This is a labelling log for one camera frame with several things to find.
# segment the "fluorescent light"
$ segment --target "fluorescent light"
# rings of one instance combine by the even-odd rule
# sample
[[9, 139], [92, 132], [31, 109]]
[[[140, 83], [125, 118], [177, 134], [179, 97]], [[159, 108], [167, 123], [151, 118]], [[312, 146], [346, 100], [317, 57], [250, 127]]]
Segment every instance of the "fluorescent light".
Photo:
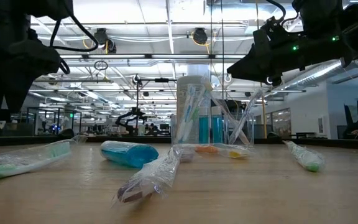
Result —
[[87, 90], [57, 90], [59, 92], [82, 92], [82, 91], [87, 91]]
[[149, 111], [176, 111], [176, 108], [157, 108], [157, 109], [149, 109]]
[[60, 97], [50, 97], [50, 99], [55, 100], [55, 101], [61, 101], [61, 102], [68, 101], [68, 99], [64, 99], [64, 98], [60, 98]]
[[132, 54], [89, 55], [89, 58], [145, 58], [145, 55], [132, 55]]
[[224, 57], [228, 59], [242, 59], [245, 56], [246, 55], [215, 55], [215, 58], [222, 59]]
[[39, 97], [45, 97], [45, 96], [42, 96], [41, 94], [38, 94], [38, 93], [32, 93], [30, 92], [31, 95], [34, 95], [34, 96], [39, 96]]
[[304, 93], [306, 90], [272, 90], [272, 93]]
[[141, 99], [139, 99], [139, 101], [173, 102], [173, 101], [176, 101], [176, 100], [174, 100], [174, 99], [166, 99], [166, 100], [161, 100], [161, 99], [158, 99], [158, 100], [153, 100], [153, 99], [144, 99], [144, 100], [141, 100]]
[[165, 54], [165, 55], [152, 55], [152, 58], [172, 58], [172, 59], [176, 59], [176, 58], [188, 58], [188, 59], [198, 59], [198, 58], [209, 58], [209, 55], [175, 55], [175, 54]]
[[241, 100], [241, 103], [247, 103], [249, 102], [250, 100]]
[[32, 92], [32, 93], [34, 93], [34, 92], [53, 92], [53, 91], [55, 91], [55, 90], [29, 90], [29, 92]]
[[99, 97], [97, 96], [97, 94], [92, 93], [91, 91], [88, 91], [85, 93], [86, 95], [88, 95], [90, 98], [93, 98], [95, 100], [97, 100]]
[[76, 59], [76, 58], [82, 58], [82, 55], [61, 55], [62, 59]]

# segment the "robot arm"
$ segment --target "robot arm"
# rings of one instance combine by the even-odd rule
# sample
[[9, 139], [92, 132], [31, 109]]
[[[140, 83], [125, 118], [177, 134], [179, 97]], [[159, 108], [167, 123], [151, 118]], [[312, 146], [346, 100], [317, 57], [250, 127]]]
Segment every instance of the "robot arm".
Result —
[[346, 67], [358, 59], [358, 4], [344, 10], [342, 0], [294, 0], [292, 6], [303, 32], [287, 32], [281, 20], [268, 19], [254, 32], [248, 55], [228, 68], [233, 78], [277, 86], [283, 72], [332, 59]]
[[[30, 17], [48, 16], [57, 21], [50, 46], [42, 45], [30, 28]], [[53, 46], [60, 21], [71, 17], [94, 42], [92, 49]], [[0, 120], [9, 121], [11, 113], [21, 110], [32, 82], [41, 75], [70, 69], [56, 49], [89, 52], [97, 40], [73, 14], [73, 0], [0, 0]], [[1, 109], [5, 97], [8, 109]]]

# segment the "cable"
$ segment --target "cable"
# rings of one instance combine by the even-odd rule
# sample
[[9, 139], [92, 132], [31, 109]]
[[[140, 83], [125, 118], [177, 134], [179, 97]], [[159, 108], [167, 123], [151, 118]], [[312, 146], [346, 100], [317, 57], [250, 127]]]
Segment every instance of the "cable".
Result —
[[[221, 14], [223, 15], [223, 0], [221, 0]], [[222, 99], [224, 99], [224, 22], [222, 16]]]
[[60, 61], [60, 66], [59, 68], [62, 70], [62, 72], [66, 75], [70, 74], [70, 68], [69, 66], [67, 65], [66, 61], [64, 61], [62, 58], [60, 58], [61, 61]]
[[281, 26], [284, 26], [284, 24], [288, 21], [292, 21], [292, 20], [295, 20], [297, 19], [299, 16], [299, 12], [296, 13], [296, 16], [295, 17], [292, 17], [292, 18], [288, 18], [288, 19], [284, 19], [283, 22], [281, 22]]
[[[70, 50], [70, 51], [75, 51], [75, 52], [92, 52], [92, 51], [96, 50], [99, 47], [98, 40], [96, 40], [96, 38], [94, 38], [94, 36], [91, 33], [89, 33], [85, 29], [85, 27], [78, 21], [78, 19], [74, 16], [74, 14], [71, 13], [71, 11], [67, 7], [66, 1], [64, 1], [64, 5], [65, 5], [65, 9], [68, 12], [68, 15], [73, 19], [74, 23], [78, 26], [78, 28], [80, 28], [95, 43], [95, 46], [93, 46], [90, 49], [75, 49], [75, 48], [71, 48], [71, 47], [61, 47], [61, 46], [53, 46], [53, 47], [55, 49]], [[60, 22], [61, 21], [56, 21], [56, 25], [55, 25], [55, 28], [53, 30], [53, 31], [56, 30], [55, 31], [56, 33], [57, 33], [57, 30], [59, 29]], [[53, 41], [55, 40], [55, 36], [52, 36], [53, 38], [51, 37], [51, 40], [50, 40], [51, 46], [53, 45]]]
[[90, 47], [88, 47], [87, 44], [85, 43], [85, 39], [82, 40], [82, 43], [84, 44], [84, 47], [85, 47], [86, 49], [90, 49]]
[[285, 8], [280, 3], [276, 2], [276, 1], [273, 1], [273, 0], [266, 0], [266, 1], [269, 2], [270, 4], [277, 6], [283, 12], [283, 16], [278, 20], [279, 22], [283, 21], [285, 18], [285, 14], [287, 13]]
[[52, 35], [50, 36], [49, 47], [53, 47], [53, 42], [55, 41], [55, 38], [56, 38], [56, 35], [57, 35], [57, 30], [59, 30], [61, 22], [62, 22], [61, 19], [56, 21], [55, 28], [53, 28]]

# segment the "wooden tabletop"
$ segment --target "wooden tabletop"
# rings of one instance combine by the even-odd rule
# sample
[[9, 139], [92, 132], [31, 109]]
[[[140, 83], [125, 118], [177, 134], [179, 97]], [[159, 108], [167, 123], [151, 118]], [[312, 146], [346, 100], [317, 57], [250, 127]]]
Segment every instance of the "wooden tabletop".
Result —
[[312, 148], [325, 156], [322, 173], [305, 171], [284, 145], [256, 145], [246, 161], [203, 155], [180, 164], [163, 200], [111, 208], [137, 170], [84, 144], [65, 161], [1, 179], [0, 223], [358, 223], [358, 150]]

